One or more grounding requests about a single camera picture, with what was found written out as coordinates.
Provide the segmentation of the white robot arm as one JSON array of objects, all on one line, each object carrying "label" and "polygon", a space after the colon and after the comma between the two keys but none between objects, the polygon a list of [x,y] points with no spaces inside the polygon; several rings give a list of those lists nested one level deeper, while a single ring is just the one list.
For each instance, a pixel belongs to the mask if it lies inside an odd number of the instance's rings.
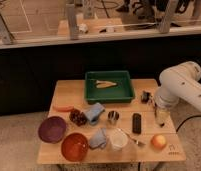
[{"label": "white robot arm", "polygon": [[201,67],[193,61],[164,69],[159,75],[160,87],[154,94],[155,119],[162,127],[180,99],[201,112]]}]

